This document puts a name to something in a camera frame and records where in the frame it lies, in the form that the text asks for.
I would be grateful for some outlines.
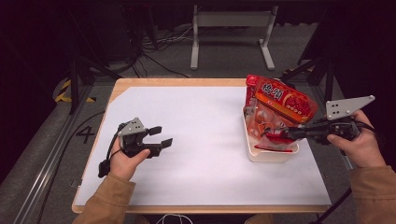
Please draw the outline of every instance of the hand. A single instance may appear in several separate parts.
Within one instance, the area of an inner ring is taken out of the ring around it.
[[[117,137],[111,148],[111,155],[120,149],[120,139]],[[144,149],[132,158],[129,158],[122,151],[117,152],[111,157],[110,172],[120,178],[130,180],[134,175],[137,165],[139,165],[149,155],[149,149]]]
[[[373,127],[370,120],[361,111],[354,114],[355,120],[364,122]],[[329,134],[327,139],[336,147],[344,150],[346,155],[358,167],[376,167],[386,166],[384,158],[379,151],[378,143],[375,139],[375,134],[367,129],[362,128],[361,134],[356,139],[348,141],[345,138],[335,134]]]

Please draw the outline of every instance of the tripod leg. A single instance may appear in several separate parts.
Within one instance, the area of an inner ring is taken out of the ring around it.
[[[291,71],[290,73],[284,74],[282,75],[282,77],[280,78],[281,81],[283,82],[287,82],[290,78],[295,77],[297,75],[299,75],[300,73],[302,73],[304,70],[322,62],[322,58],[318,58],[312,61],[309,61],[308,63],[305,63],[299,67],[297,67],[296,69],[294,69],[293,71]]]
[[[326,89],[324,92],[324,102],[328,102],[332,99],[332,84],[334,82],[334,74],[333,74],[333,70],[334,69],[334,65],[332,64],[332,62],[329,62],[329,68],[327,71],[327,76],[326,76]]]
[[[76,60],[72,60],[72,62],[70,63],[70,80],[72,88],[72,108],[70,109],[70,115],[72,115],[78,107],[78,74]]]
[[[122,78],[121,76],[119,76],[118,74],[116,74],[116,73],[114,73],[114,72],[108,70],[108,69],[105,68],[104,66],[102,66],[102,65],[100,65],[100,64],[97,64],[97,63],[94,63],[93,61],[88,60],[88,59],[86,59],[86,58],[84,58],[84,57],[78,57],[78,62],[79,62],[81,65],[86,65],[87,67],[94,67],[94,68],[96,68],[98,71],[100,71],[101,73],[103,73],[103,74],[105,74],[105,75],[107,75],[107,76],[109,76],[109,77],[113,77],[113,78],[115,78],[115,79]]]

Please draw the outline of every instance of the snack bag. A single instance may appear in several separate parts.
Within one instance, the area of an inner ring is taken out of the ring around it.
[[[305,124],[314,117],[317,109],[318,105],[309,97],[277,79],[247,76],[247,133],[260,141],[259,148],[289,147],[292,142],[270,141],[265,133]]]

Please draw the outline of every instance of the sleeve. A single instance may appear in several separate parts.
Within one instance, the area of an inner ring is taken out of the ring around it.
[[[73,223],[123,223],[134,186],[110,172]]]
[[[349,173],[358,224],[396,220],[396,174],[390,166],[357,168]]]

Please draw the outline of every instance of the white plastic container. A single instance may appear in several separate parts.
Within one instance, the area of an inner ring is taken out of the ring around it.
[[[247,139],[247,154],[248,154],[248,158],[251,161],[282,163],[287,161],[289,158],[291,158],[298,152],[299,150],[298,143],[295,143],[292,146],[290,146],[292,152],[269,151],[265,149],[255,148],[254,146],[259,144],[259,141],[248,134],[244,115],[242,115],[242,119],[244,122],[245,135]]]

